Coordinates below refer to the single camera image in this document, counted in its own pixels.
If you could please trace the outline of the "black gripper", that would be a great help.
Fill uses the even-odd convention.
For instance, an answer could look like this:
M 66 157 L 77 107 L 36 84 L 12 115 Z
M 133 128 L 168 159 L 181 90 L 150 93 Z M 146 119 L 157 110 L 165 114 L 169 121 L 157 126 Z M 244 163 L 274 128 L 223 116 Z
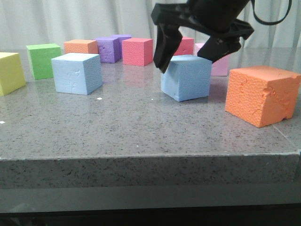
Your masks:
M 153 61 L 165 73 L 182 41 L 179 27 L 188 27 L 211 36 L 197 56 L 213 63 L 237 52 L 240 38 L 248 39 L 252 26 L 237 19 L 247 0 L 189 0 L 178 4 L 155 4 L 151 18 L 157 26 Z

